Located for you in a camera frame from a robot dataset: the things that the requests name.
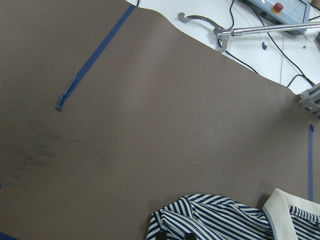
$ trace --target blue tape strip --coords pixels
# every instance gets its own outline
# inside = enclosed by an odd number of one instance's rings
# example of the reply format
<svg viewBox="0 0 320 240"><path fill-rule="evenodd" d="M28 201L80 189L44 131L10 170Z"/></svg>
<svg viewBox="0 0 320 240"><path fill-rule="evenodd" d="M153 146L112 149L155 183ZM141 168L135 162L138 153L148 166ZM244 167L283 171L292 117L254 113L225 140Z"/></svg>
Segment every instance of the blue tape strip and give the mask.
<svg viewBox="0 0 320 240"><path fill-rule="evenodd" d="M18 239L0 232L0 240L18 240Z"/></svg>
<svg viewBox="0 0 320 240"><path fill-rule="evenodd" d="M315 126L309 127L308 135L308 200L314 201L314 131Z"/></svg>
<svg viewBox="0 0 320 240"><path fill-rule="evenodd" d="M84 78L84 76L87 74L87 72L93 66L95 61L99 58L101 53L105 50L105 48L108 46L108 44L114 38L114 36L117 34L119 29L122 27L122 25L125 23L125 21L128 19L128 17L131 15L131 13L134 11L135 8L136 8L135 5L129 6L129 8L125 11L125 13L122 15L122 17L119 19L119 21L115 24L115 26L112 28L112 30L109 32L109 34L105 37L105 39L101 42L101 44L98 46L98 48L94 51L94 53L91 55L91 57L82 66L80 71L76 74L75 79L70 83L67 90L64 92L64 94L62 94L60 96L58 104L56 105L56 108L55 108L57 111L60 111L62 109L62 106L67 101L68 97L72 94L72 92L75 90L75 88L78 86L78 84Z"/></svg>

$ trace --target white table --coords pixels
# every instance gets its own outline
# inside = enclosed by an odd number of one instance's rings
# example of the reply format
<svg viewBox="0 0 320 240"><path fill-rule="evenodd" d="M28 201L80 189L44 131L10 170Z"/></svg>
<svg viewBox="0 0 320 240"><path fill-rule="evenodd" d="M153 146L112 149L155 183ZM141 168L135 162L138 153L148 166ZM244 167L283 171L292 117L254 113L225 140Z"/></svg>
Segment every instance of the white table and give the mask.
<svg viewBox="0 0 320 240"><path fill-rule="evenodd" d="M133 5L137 4L137 0L127 1ZM231 3L232 0L140 0L139 7L159 12L182 32L216 49L217 40L210 24L199 20L183 23L178 20L177 16L180 12L184 12L186 16L205 16L227 29L232 24L229 13ZM232 13L234 28L261 26L261 22L252 9L239 0L234 1ZM310 17L317 14L312 8ZM274 24L265 19L263 21L266 25ZM318 77L320 76L320 67L318 67L320 66L320 44L314 40L317 31L320 32L320 28L307 30L307 37L294 36L286 32L271 33L283 52L315 84L320 82ZM266 50L262 48L262 42L268 46ZM227 51L250 65L260 75L284 86L287 86L295 75L300 74L299 70L282 56L266 33L231 37ZM297 77L289 88L299 94L311 88L311 85L303 77Z"/></svg>

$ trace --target blue and white striped shirt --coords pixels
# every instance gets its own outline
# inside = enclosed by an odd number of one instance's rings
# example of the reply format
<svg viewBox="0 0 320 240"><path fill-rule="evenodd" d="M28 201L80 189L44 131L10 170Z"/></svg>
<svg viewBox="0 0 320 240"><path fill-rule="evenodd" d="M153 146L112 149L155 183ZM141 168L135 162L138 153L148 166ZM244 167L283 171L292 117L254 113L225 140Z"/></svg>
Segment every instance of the blue and white striped shirt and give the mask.
<svg viewBox="0 0 320 240"><path fill-rule="evenodd" d="M198 240L317 240L320 205L276 189L262 210L228 197L193 194L152 214L147 240L194 233Z"/></svg>

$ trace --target shirt collar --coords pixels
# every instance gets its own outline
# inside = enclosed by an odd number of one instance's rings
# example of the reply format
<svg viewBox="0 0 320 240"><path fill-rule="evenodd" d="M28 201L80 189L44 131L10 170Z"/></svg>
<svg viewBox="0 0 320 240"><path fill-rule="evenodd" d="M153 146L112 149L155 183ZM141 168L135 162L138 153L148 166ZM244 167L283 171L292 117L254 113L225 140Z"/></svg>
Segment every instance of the shirt collar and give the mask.
<svg viewBox="0 0 320 240"><path fill-rule="evenodd" d="M275 189L263 206L275 240L298 240L288 206L320 216L320 205L312 201Z"/></svg>

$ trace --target black cable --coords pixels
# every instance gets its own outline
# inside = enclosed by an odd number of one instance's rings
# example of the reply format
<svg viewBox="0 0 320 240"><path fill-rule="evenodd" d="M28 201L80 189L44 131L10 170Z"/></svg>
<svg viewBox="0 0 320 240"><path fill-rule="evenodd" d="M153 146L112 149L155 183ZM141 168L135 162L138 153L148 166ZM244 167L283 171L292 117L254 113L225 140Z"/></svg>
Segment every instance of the black cable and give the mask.
<svg viewBox="0 0 320 240"><path fill-rule="evenodd" d="M225 51L226 54L228 54L229 56L231 56L232 58L234 58L235 60L239 61L240 63L242 63L243 65L247 66L248 68L250 68L252 71L254 71L256 74L260 75L252 66L250 66L249 64L245 63L244 61L241 61L239 58L237 58L236 56L232 55L230 52Z"/></svg>
<svg viewBox="0 0 320 240"><path fill-rule="evenodd" d="M315 5L313 5L312 3L310 3L310 6L313 7L315 10L320 11L320 8L315 6ZM320 15L319 16L315 16L313 18L310 18L308 21L311 21L311 20L314 20L314 19L318 19L318 18L320 18Z"/></svg>
<svg viewBox="0 0 320 240"><path fill-rule="evenodd" d="M295 76L292 78L292 80L289 82L289 84L286 86L287 88L290 87L290 85L291 85L292 82L296 79L296 77L305 77L305 76L303 76L302 74L297 74L297 75L295 75Z"/></svg>
<svg viewBox="0 0 320 240"><path fill-rule="evenodd" d="M230 16L231 16L231 20L232 20L232 25L231 27L229 27L227 30L230 30L234 27L235 25L235 18L234 18L234 15L232 13L232 6L234 5L234 2L235 0L232 0L232 3L230 5L230 8L229 8L229 12L230 12ZM251 69L252 71L254 71L256 74L259 75L259 73L250 65L248 65L247 63L245 63L244 61L241 61L239 58L237 58L236 56L232 55L230 52L228 51L225 51L226 54L228 54L230 57L234 58L235 60L237 60L238 62L242 63L243 65L247 66L249 69Z"/></svg>
<svg viewBox="0 0 320 240"><path fill-rule="evenodd" d="M315 20L315 19L318 19L318 18L320 18L320 15L319 16L315 16L313 18L310 18L308 21Z"/></svg>
<svg viewBox="0 0 320 240"><path fill-rule="evenodd" d="M264 24L264 22L262 21L262 19L259 17L259 15L253 10L254 14L257 16L257 18L260 20L260 22L262 23L263 26L266 26ZM300 67L298 67L281 49L280 47L277 45L277 43L275 42L275 40L272 38L272 36L270 35L270 33L268 33L269 38L271 39L271 41L274 43L274 45L277 47L277 49L282 53L282 55L290 62L292 63L302 74L302 76L305 78L305 80L311 85L311 86L315 86L315 84L309 79L307 78L307 76L304 74L304 72L300 69Z"/></svg>
<svg viewBox="0 0 320 240"><path fill-rule="evenodd" d="M235 18L234 18L234 15L232 13L232 6L234 5L234 2L235 2L235 0L232 0L232 3L231 3L230 8L229 8L229 12L230 12L231 20L232 20L232 25L227 30L232 29L234 27L234 25L235 25Z"/></svg>

